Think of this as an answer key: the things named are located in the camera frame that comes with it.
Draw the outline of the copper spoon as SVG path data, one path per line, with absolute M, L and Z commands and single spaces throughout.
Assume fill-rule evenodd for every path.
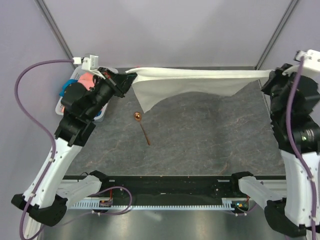
M 143 132 L 143 134 L 144 134 L 144 136 L 145 136 L 145 139 L 146 139 L 146 142 L 147 142 L 147 144 L 150 146 L 151 145 L 151 142 L 150 142 L 150 140 L 149 140 L 149 138 L 148 138 L 148 136 L 147 136 L 147 133 L 146 133 L 146 131 L 145 131 L 145 129 L 143 128 L 143 125 L 142 125 L 142 115 L 141 115 L 141 113 L 140 112 L 135 112 L 134 114 L 133 114 L 133 116 L 134 116 L 134 119 L 139 123 L 139 125 L 140 125 L 140 127 L 141 127 L 141 129 L 142 129 L 142 132 Z

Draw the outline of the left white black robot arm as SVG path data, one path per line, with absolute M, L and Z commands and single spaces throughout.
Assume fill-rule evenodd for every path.
M 54 145 L 30 187 L 13 196 L 11 202 L 35 221 L 49 227 L 57 225 L 66 211 L 82 199 L 106 196 L 110 185 L 106 175 L 93 171 L 83 180 L 60 190 L 60 183 L 71 162 L 95 129 L 94 118 L 113 97 L 123 98 L 137 78 L 133 73 L 114 73 L 100 67 L 94 86 L 87 89 L 79 81 L 69 84 L 62 97 L 63 117 L 54 133 Z

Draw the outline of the white cloth napkin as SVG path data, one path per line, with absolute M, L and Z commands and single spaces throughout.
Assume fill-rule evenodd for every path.
M 132 88 L 145 113 L 160 101 L 184 93 L 196 92 L 230 97 L 249 83 L 267 80 L 270 72 L 162 67 L 138 67 L 126 71 L 127 74 L 137 74 Z

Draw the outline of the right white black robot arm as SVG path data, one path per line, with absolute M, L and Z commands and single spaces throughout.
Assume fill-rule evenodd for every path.
M 291 238 L 320 232 L 320 127 L 311 112 L 320 100 L 318 84 L 305 65 L 272 70 L 262 92 L 270 97 L 270 119 L 285 166 L 286 196 L 261 184 L 248 171 L 231 176 L 229 191 L 251 197 L 269 226 Z

